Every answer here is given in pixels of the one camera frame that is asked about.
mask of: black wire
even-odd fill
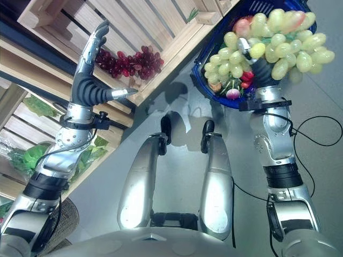
[[[80,147],[82,147],[82,146],[84,146],[84,145],[90,143],[90,142],[95,138],[95,135],[96,135],[96,132],[97,132],[97,131],[98,131],[98,129],[96,128],[95,131],[94,131],[94,133],[93,133],[93,135],[92,135],[92,137],[91,137],[87,142],[85,142],[83,145],[81,145],[81,146],[73,146],[73,147],[63,148],[63,149],[56,150],[56,151],[53,151],[53,152],[50,152],[50,153],[47,153],[47,154],[42,155],[41,157],[38,158],[38,160],[37,160],[37,162],[36,162],[36,167],[37,167],[37,165],[39,164],[39,162],[40,162],[42,159],[46,158],[46,157],[49,156],[49,155],[58,154],[58,153],[62,153],[62,152],[67,152],[67,151],[70,151],[70,150],[74,150],[74,149],[80,148]]]
[[[57,227],[58,227],[58,224],[59,224],[59,221],[61,220],[61,216],[62,216],[62,196],[59,195],[59,206],[58,206],[58,216],[57,216],[57,220],[56,220],[56,224],[54,226],[54,229],[51,233],[51,236],[49,238],[49,240],[53,237]]]
[[[255,196],[255,195],[253,195],[253,194],[251,194],[251,193],[249,193],[249,192],[247,192],[246,190],[244,190],[244,189],[242,189],[240,186],[238,186],[235,182],[234,182],[234,185],[236,186],[236,187],[238,187],[242,192],[244,192],[245,194],[248,194],[249,196],[252,196],[252,197],[254,197],[254,198],[256,198],[256,199],[259,199],[259,200],[262,200],[262,201],[267,201],[267,200],[265,200],[265,199],[263,199],[263,198],[260,198],[260,197],[258,197],[258,196]]]
[[[233,185],[232,185],[232,219],[231,219],[231,231],[232,231],[232,246],[236,248],[236,238],[235,238],[235,182],[232,178]]]

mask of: gray floor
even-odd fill
[[[297,127],[314,115],[330,115],[343,123],[343,85],[341,82],[343,29],[342,1],[309,0],[317,14],[318,31],[327,35],[326,46],[335,51],[335,61],[319,75],[305,75],[299,85],[283,81],[284,96],[292,99],[292,120]],[[123,183],[132,161],[149,133],[159,131],[161,117],[172,114],[172,143],[167,155],[158,160],[154,210],[197,213],[207,156],[200,152],[201,131],[209,118],[223,134],[236,182],[260,197],[266,197],[266,179],[253,151],[249,113],[210,102],[193,85],[190,60],[173,81],[160,86],[136,112],[135,129],[70,196],[80,213],[80,225],[69,237],[75,243],[118,230],[116,212]],[[320,142],[333,142],[338,126],[328,120],[315,120],[303,128]],[[323,233],[343,252],[343,141],[333,147],[320,147],[302,136],[297,151],[316,181],[316,206]],[[300,167],[309,190],[313,185]],[[235,229],[237,248],[243,256],[273,256],[268,240],[265,203],[240,191],[236,193]],[[274,243],[280,253],[279,243]]]

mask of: green vegetable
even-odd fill
[[[104,138],[97,136],[96,139],[94,140],[95,146],[106,146],[108,144],[108,141],[106,141]]]
[[[31,112],[34,112],[38,116],[51,116],[56,117],[58,112],[44,103],[43,101],[39,100],[34,95],[31,95],[29,98],[25,98],[23,103],[28,107]]]
[[[36,145],[28,149],[23,156],[26,166],[29,169],[36,168],[38,159],[46,152],[47,149],[47,145]]]

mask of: green grape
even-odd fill
[[[219,75],[217,73],[212,73],[207,81],[211,84],[215,84],[219,81]]]
[[[218,51],[218,55],[222,60],[229,60],[234,51],[230,47],[224,47]]]
[[[233,52],[233,54],[230,56],[229,61],[232,64],[238,64],[243,60],[243,55],[239,51]]]
[[[291,53],[292,50],[289,43],[281,43],[275,48],[275,55],[279,58],[283,58]]]
[[[309,36],[303,43],[301,49],[313,50],[316,47],[320,47],[326,41],[326,36],[323,33],[316,33]]]
[[[250,67],[249,63],[247,62],[247,60],[244,59],[243,61],[241,61],[240,65],[241,65],[243,71],[251,71],[251,67]]]
[[[218,69],[219,75],[222,75],[222,76],[228,75],[229,71],[230,71],[230,63],[229,62],[221,64],[219,66],[219,69]]]
[[[257,43],[252,48],[250,48],[249,54],[252,58],[258,59],[260,58],[266,50],[266,46],[264,43]]]
[[[272,78],[275,80],[281,80],[287,73],[288,63],[285,59],[280,59],[275,63],[272,70]]]
[[[312,63],[312,67],[311,67],[311,70],[310,72],[313,73],[313,74],[318,74],[322,71],[323,69],[323,65],[322,64],[319,64],[319,63]]]
[[[276,33],[280,31],[282,22],[284,20],[285,11],[283,9],[274,9],[269,14],[267,25],[269,29]]]
[[[302,43],[299,39],[293,40],[290,43],[290,49],[291,49],[292,53],[299,52],[301,50],[301,45],[302,45]]]
[[[272,44],[272,47],[277,47],[279,44],[282,44],[282,43],[285,43],[285,42],[286,42],[285,35],[275,34],[275,35],[273,35],[270,44]]]
[[[219,75],[219,82],[225,84],[229,80],[229,74],[227,75]]]
[[[324,64],[324,63],[330,63],[334,59],[334,52],[333,51],[320,51],[320,52],[314,52],[311,57],[313,59],[314,63]]]
[[[299,82],[301,82],[302,76],[303,74],[298,70],[297,67],[291,68],[289,72],[289,79],[291,80],[292,83],[298,84]]]
[[[308,29],[315,23],[316,15],[313,12],[307,12],[305,13],[306,17],[302,24],[296,29],[297,31],[302,31],[304,29]]]
[[[288,63],[288,68],[292,68],[296,64],[296,56],[295,54],[289,54],[284,57],[284,59]]]
[[[305,51],[300,51],[296,58],[296,67],[301,72],[308,72],[312,67],[312,58]]]
[[[313,49],[314,52],[321,52],[321,51],[327,51],[327,48],[324,46],[320,46],[320,47],[315,47]]]
[[[208,79],[211,74],[212,74],[211,72],[205,71],[204,76],[206,79]]]
[[[215,65],[213,63],[206,63],[204,69],[205,71],[214,72]]]
[[[251,32],[253,36],[262,36],[267,17],[263,13],[256,13],[251,21]]]
[[[220,64],[220,56],[219,55],[212,55],[210,57],[210,63],[212,63],[213,65],[219,65]]]
[[[234,78],[240,78],[243,75],[243,69],[240,64],[231,66],[231,74]]]
[[[249,45],[252,47],[254,44],[261,43],[261,40],[256,37],[252,37],[248,39],[248,42],[249,42]]]
[[[227,47],[230,47],[233,50],[237,49],[237,36],[234,32],[228,32],[224,36],[224,42]]]
[[[296,33],[295,39],[299,39],[301,42],[304,42],[308,37],[312,36],[312,31],[299,31]]]
[[[266,46],[266,52],[265,52],[266,60],[269,63],[276,63],[279,58],[275,54],[274,48],[272,48],[272,45],[269,44]]]
[[[272,37],[273,35],[274,35],[274,33],[271,31],[271,29],[268,27],[268,25],[265,24],[263,26],[262,36],[263,37]]]

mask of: blue plastic basket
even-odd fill
[[[192,69],[192,73],[198,82],[198,88],[206,97],[234,109],[238,109],[239,103],[245,101],[244,97],[236,100],[229,100],[224,97],[216,96],[207,85],[207,79],[204,77],[204,65],[209,61],[209,58],[212,55],[219,51],[220,46],[223,43],[224,35],[227,32],[232,31],[232,28],[238,19],[248,15],[255,15],[258,12],[262,12],[268,16],[269,13],[276,8],[281,8],[285,11],[297,10],[310,12],[305,0],[241,0],[215,27],[214,31],[209,36],[210,39],[205,42],[206,47],[200,52]],[[309,29],[314,33],[317,29],[317,24],[314,23]],[[247,91],[254,91],[253,84],[250,88],[246,89],[246,92]]]

